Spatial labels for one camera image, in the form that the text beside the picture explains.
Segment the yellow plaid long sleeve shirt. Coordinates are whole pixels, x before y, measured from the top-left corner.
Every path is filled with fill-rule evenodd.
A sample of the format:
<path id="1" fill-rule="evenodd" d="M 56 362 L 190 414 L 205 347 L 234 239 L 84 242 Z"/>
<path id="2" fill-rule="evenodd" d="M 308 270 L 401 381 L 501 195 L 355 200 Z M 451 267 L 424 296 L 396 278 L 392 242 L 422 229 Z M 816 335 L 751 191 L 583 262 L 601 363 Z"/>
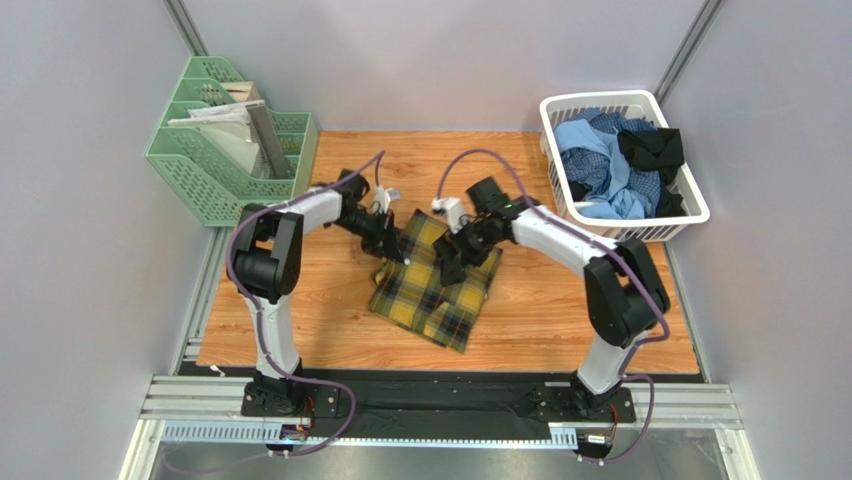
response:
<path id="1" fill-rule="evenodd" d="M 443 286 L 433 242 L 446 231 L 437 218 L 416 210 L 400 233 L 406 262 L 384 259 L 371 273 L 375 291 L 367 310 L 431 343 L 463 353 L 489 295 L 503 251 L 483 265 L 466 269 L 467 278 Z"/>

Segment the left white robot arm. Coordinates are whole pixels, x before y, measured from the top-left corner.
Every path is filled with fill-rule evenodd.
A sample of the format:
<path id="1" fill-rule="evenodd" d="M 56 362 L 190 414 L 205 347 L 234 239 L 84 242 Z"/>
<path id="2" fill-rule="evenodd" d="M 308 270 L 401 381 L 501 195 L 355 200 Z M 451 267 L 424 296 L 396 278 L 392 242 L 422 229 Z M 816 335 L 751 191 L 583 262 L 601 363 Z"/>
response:
<path id="1" fill-rule="evenodd" d="M 371 185 L 362 175 L 344 170 L 336 182 L 313 186 L 280 206 L 249 204 L 243 209 L 226 265 L 255 326 L 257 362 L 244 390 L 243 415 L 289 416 L 309 404 L 312 382 L 301 375 L 291 308 L 305 235 L 336 225 L 359 237 L 365 253 L 403 261 L 391 209 L 399 198 L 397 189 Z"/>

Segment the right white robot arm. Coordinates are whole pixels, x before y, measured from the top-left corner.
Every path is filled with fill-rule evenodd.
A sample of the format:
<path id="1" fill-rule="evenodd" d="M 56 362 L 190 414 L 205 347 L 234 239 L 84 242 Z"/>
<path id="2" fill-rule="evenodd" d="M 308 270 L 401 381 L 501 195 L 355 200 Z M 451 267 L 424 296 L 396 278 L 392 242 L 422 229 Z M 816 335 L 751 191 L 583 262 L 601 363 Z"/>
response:
<path id="1" fill-rule="evenodd" d="M 434 198 L 434 213 L 448 229 L 433 247 L 444 286 L 466 280 L 495 247 L 509 241 L 538 251 L 584 282 L 587 311 L 595 335 L 565 397 L 576 415 L 607 413 L 638 345 L 661 322 L 670 298 L 645 243 L 616 241 L 563 222 L 533 199 L 510 199 L 487 177 L 467 191 L 474 203 L 469 217 L 460 199 Z"/>

